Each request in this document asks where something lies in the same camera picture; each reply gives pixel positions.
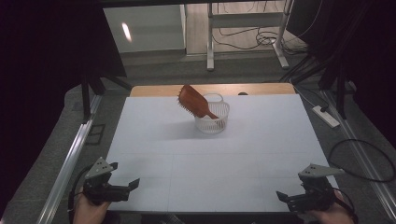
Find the power strip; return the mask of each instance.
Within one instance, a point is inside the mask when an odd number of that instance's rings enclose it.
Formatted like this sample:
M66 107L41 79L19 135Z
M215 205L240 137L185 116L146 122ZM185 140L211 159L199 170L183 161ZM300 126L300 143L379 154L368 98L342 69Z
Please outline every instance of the power strip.
M334 128L340 125L340 123L335 118L333 118L329 113L327 113L326 111L321 112L320 109L321 109L320 105L317 105L314 108L312 108L315 114L317 114L321 119L323 119L327 124L329 124L330 127Z

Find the metal bracket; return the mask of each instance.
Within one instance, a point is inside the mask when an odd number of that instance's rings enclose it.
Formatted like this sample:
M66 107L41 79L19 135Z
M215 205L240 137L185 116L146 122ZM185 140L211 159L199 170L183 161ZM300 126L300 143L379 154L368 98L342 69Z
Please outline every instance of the metal bracket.
M91 170L85 175L85 179L91 179L99 175L107 174L116 169L117 167L111 166L101 157L95 162Z
M300 173L298 173L299 177L324 177L328 175L341 175L344 174L345 171L342 169L336 169L327 166L321 166L311 163L305 169L303 169Z

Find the person's hand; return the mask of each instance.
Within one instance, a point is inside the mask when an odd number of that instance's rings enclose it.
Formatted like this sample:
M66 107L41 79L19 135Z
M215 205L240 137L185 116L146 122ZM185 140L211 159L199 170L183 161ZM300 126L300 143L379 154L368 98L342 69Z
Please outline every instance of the person's hand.
M340 192L335 190L334 193L338 199L344 201ZM312 210L306 213L315 217L321 224L353 224L347 210L338 203L334 203L327 211Z
M101 224L105 218L110 203L104 202L100 205L91 203L84 194L78 195L75 208L74 224Z

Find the white paper sheet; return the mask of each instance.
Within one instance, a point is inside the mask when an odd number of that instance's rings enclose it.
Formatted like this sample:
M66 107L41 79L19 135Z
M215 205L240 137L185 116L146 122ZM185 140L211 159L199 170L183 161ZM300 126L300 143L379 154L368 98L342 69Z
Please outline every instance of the white paper sheet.
M300 96L224 96L227 127L208 135L176 97L127 98L107 162L110 184L140 178L128 202L136 212L286 212L276 191L304 193L298 172L328 166ZM329 178L336 187L335 179Z

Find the wall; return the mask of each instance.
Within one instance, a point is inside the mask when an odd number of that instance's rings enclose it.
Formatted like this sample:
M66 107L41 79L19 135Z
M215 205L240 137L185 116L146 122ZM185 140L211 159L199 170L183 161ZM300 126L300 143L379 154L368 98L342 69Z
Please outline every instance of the wall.
M113 7L104 12L120 53L185 48L183 6Z

